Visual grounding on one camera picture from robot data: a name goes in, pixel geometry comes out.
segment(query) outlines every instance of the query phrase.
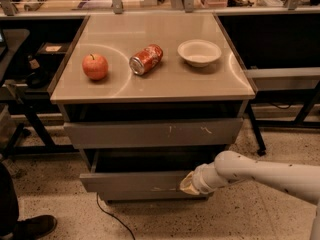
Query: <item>black pants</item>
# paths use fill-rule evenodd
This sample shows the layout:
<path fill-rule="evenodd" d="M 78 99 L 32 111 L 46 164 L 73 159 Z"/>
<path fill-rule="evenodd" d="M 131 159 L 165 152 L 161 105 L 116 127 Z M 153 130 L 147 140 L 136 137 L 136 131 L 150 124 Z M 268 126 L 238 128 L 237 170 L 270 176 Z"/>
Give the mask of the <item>black pants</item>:
<path fill-rule="evenodd" d="M 19 206 L 11 176 L 0 162 L 0 236 L 13 231 L 19 217 Z"/>

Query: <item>red soda can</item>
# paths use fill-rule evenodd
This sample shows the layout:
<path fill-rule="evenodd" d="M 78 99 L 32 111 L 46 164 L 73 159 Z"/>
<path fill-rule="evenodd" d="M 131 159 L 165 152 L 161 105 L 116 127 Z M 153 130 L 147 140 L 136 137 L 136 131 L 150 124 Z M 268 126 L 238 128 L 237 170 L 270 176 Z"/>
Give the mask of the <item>red soda can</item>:
<path fill-rule="evenodd" d="M 163 56 L 160 46 L 150 44 L 142 51 L 133 55 L 129 60 L 129 65 L 136 75 L 143 75 L 157 65 Z"/>

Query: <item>person's leg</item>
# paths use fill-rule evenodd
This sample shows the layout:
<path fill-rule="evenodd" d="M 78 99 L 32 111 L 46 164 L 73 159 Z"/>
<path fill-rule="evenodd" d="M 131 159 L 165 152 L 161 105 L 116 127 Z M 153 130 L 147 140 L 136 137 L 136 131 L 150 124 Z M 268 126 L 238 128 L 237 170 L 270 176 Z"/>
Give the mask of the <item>person's leg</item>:
<path fill-rule="evenodd" d="M 57 225 L 51 215 L 18 221 L 19 206 L 11 175 L 0 162 L 0 239 L 34 240 L 48 235 Z"/>
<path fill-rule="evenodd" d="M 0 162 L 0 237 L 13 232 L 19 218 L 19 206 L 12 179 Z"/>

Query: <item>floor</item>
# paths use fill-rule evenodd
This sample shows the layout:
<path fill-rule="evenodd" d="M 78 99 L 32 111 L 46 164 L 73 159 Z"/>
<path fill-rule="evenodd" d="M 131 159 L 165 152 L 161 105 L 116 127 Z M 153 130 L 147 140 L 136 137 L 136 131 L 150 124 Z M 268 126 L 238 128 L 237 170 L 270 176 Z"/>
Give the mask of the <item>floor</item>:
<path fill-rule="evenodd" d="M 48 131 L 56 143 L 68 143 L 60 126 L 48 126 Z M 254 159 L 320 165 L 319 134 L 319 129 L 262 129 L 267 155 L 260 158 L 246 119 L 230 149 Z M 32 136 L 25 140 L 37 142 Z M 14 179 L 21 219 L 40 214 L 58 219 L 56 230 L 43 239 L 133 239 L 100 210 L 96 194 L 81 185 L 79 175 L 88 169 L 79 154 L 23 155 L 15 165 L 25 172 Z M 137 240 L 307 240 L 316 211 L 314 205 L 252 181 L 219 189 L 208 200 L 98 202 Z"/>

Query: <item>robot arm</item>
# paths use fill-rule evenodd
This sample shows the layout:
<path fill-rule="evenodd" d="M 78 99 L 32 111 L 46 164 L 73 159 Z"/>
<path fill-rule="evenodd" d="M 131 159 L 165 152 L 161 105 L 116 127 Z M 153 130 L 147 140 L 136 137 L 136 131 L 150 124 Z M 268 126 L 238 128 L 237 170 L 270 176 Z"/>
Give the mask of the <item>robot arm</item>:
<path fill-rule="evenodd" d="M 311 240 L 320 239 L 320 167 L 255 161 L 233 151 L 223 151 L 211 164 L 198 166 L 180 183 L 191 195 L 209 194 L 243 180 L 254 180 L 318 205 Z"/>

